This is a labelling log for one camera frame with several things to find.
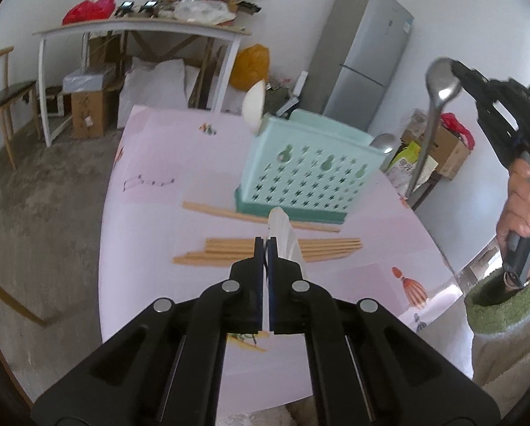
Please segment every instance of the human hand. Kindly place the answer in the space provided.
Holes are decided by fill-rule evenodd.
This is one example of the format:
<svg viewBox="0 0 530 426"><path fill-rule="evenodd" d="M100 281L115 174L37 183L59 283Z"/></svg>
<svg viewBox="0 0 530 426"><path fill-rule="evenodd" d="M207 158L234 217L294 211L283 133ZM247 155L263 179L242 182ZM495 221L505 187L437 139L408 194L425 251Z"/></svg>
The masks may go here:
<svg viewBox="0 0 530 426"><path fill-rule="evenodd" d="M521 237L530 237L530 166L517 159L510 167L507 202L496 228L496 239L502 257L507 253L507 236L514 231Z"/></svg>

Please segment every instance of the refrigerator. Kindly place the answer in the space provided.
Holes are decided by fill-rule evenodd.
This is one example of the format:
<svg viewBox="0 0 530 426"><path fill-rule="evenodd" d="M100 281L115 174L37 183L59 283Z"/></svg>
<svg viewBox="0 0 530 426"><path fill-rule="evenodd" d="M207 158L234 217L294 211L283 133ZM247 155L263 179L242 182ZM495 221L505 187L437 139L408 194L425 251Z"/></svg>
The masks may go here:
<svg viewBox="0 0 530 426"><path fill-rule="evenodd" d="M335 0L301 108L367 130L409 40L413 16L395 0Z"/></svg>

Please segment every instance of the green sleeve cuff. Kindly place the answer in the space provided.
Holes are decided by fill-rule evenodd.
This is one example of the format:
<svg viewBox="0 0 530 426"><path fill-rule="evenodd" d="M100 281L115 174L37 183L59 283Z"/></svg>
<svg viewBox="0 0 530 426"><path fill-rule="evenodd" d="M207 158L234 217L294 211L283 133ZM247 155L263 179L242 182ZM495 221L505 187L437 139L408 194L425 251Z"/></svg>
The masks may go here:
<svg viewBox="0 0 530 426"><path fill-rule="evenodd" d="M504 332L530 314L530 283L503 302L492 301L503 285L503 270L498 269L479 282L464 299L468 324L476 334Z"/></svg>

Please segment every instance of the green basket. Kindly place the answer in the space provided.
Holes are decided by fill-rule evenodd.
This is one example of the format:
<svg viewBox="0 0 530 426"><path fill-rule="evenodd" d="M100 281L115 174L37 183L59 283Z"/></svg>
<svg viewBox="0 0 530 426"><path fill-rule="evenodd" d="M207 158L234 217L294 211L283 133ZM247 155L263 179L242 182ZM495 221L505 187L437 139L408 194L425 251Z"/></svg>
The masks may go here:
<svg viewBox="0 0 530 426"><path fill-rule="evenodd" d="M235 191L237 211L268 216L281 207L292 220L343 223L385 159L372 140L301 109L289 120L266 114Z"/></svg>

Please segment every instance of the white table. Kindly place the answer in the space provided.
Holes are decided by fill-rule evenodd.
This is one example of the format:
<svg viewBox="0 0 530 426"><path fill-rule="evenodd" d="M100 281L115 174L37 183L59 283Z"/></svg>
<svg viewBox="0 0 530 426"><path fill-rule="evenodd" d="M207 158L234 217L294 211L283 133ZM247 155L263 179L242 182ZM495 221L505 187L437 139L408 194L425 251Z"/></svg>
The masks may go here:
<svg viewBox="0 0 530 426"><path fill-rule="evenodd" d="M200 131L203 123L211 124L216 135ZM228 267L182 266L172 263L174 256L203 250L207 237L267 236L264 224L181 207L185 199L231 209L251 140L239 116L135 106L119 145L101 228L104 341L157 298L192 299L229 276ZM344 259L307 264L306 273L333 297L350 302L373 297L416 329L416 312L429 323L461 292L424 226L385 176L377 173L368 185L339 234L297 230L299 238L360 237L364 247ZM429 300L422 310L409 307L394 267L426 289ZM257 342L260 350L228 341L219 415L311 395L302 335L261 335Z"/></svg>
<svg viewBox="0 0 530 426"><path fill-rule="evenodd" d="M70 123L71 117L50 133L50 123L48 121L48 108L45 99L45 75L44 75L44 52L46 41L49 38L57 36L66 36L73 34L82 34L82 67L85 68L88 58L88 41L91 32L109 32L109 31L134 31L134 32L170 32L184 33L188 35L198 35L202 37L215 38L227 42L227 50L223 59L222 67L219 72L217 93L214 96L212 104L213 112L220 112L222 109L223 98L226 93L227 84L229 83L231 70L239 50L241 38L251 35L250 32L237 27L218 27L215 25L196 24L192 22L180 22L173 19L164 18L130 18L119 17L95 21L77 22L67 24L61 27L36 32L34 35L40 37L40 51L38 54L38 88L40 94L40 111L42 114L42 125L44 127L44 138L46 145L50 147L52 141L65 129Z"/></svg>

